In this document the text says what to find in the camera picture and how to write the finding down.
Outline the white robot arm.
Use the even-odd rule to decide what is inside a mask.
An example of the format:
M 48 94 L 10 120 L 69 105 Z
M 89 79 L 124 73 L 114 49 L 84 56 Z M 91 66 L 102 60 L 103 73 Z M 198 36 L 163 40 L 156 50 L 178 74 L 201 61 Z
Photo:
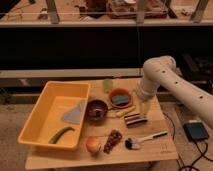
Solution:
M 149 101 L 162 86 L 213 129 L 213 95 L 184 80 L 175 70 L 176 61 L 171 56 L 146 60 L 136 86 L 137 96 L 142 102 Z

